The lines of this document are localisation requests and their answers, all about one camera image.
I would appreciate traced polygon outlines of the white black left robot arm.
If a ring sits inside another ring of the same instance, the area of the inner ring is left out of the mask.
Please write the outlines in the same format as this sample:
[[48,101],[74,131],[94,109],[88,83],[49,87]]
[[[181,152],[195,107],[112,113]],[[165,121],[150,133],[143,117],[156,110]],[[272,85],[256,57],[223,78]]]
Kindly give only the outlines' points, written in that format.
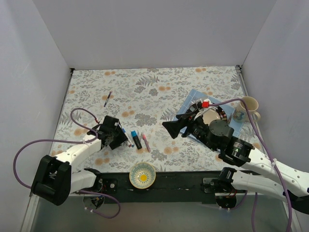
[[98,193],[103,188],[100,171],[93,168],[76,168],[88,157],[108,146],[114,150],[127,141],[120,120],[106,116],[102,124],[96,125],[76,144],[54,157],[44,156],[39,163],[31,192],[54,205],[61,205],[71,193],[89,190]]

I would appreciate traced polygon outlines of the black blue highlighter pen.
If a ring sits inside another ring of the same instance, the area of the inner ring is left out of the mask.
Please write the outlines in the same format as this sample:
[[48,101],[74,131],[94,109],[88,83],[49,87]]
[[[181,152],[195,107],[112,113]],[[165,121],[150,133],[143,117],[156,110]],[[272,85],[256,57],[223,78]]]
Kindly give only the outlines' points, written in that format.
[[142,149],[142,145],[141,145],[141,143],[140,143],[139,137],[138,137],[138,135],[137,135],[137,133],[136,133],[135,130],[131,131],[131,136],[132,136],[132,138],[133,138],[133,141],[134,141],[134,143],[135,143],[136,148],[137,148],[138,150]]

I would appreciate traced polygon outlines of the pink marker pen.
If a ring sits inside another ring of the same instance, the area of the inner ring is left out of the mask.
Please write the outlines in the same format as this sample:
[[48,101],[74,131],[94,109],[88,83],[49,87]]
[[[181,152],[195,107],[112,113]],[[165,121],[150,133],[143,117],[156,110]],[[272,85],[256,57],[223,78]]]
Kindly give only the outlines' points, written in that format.
[[149,153],[151,153],[151,149],[150,149],[150,147],[149,147],[149,143],[148,143],[147,138],[146,138],[146,136],[145,136],[144,133],[142,133],[142,139],[143,139],[143,141],[144,141],[144,143],[145,143],[145,145],[146,145],[147,151],[148,151]]

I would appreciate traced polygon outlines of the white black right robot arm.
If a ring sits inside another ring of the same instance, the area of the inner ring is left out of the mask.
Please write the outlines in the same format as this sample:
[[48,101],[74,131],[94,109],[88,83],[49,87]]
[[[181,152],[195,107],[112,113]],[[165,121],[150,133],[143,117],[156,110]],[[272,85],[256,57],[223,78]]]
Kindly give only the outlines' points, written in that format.
[[290,203],[296,211],[308,214],[308,173],[271,160],[252,144],[233,136],[233,128],[225,121],[217,119],[205,124],[202,117],[198,109],[193,109],[162,125],[173,139],[185,128],[182,137],[193,135],[212,151],[218,151],[219,158],[225,163],[255,173],[251,175],[231,167],[223,168],[214,182],[214,189],[224,192],[232,189],[255,191]]

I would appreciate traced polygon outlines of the white blue marker pen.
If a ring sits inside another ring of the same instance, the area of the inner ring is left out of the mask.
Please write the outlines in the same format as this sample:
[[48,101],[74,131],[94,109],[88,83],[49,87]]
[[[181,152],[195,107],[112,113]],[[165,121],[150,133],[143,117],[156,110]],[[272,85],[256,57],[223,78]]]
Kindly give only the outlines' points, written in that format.
[[123,131],[124,135],[125,135],[126,138],[127,138],[127,145],[128,145],[129,147],[134,147],[134,144],[132,143],[132,141],[131,141],[129,135],[128,135],[127,132],[126,132],[126,130],[125,130],[124,128],[122,128],[122,131]]

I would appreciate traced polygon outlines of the purple black pen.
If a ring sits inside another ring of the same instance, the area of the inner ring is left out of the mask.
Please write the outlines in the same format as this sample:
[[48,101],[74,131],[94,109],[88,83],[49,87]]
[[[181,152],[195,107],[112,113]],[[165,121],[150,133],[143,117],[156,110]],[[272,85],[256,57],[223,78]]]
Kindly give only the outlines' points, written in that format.
[[107,96],[107,99],[106,99],[106,101],[105,101],[103,107],[106,107],[106,105],[107,105],[107,103],[108,103],[108,101],[109,101],[111,95],[112,95],[112,91],[109,92],[109,94],[108,94],[108,96]]

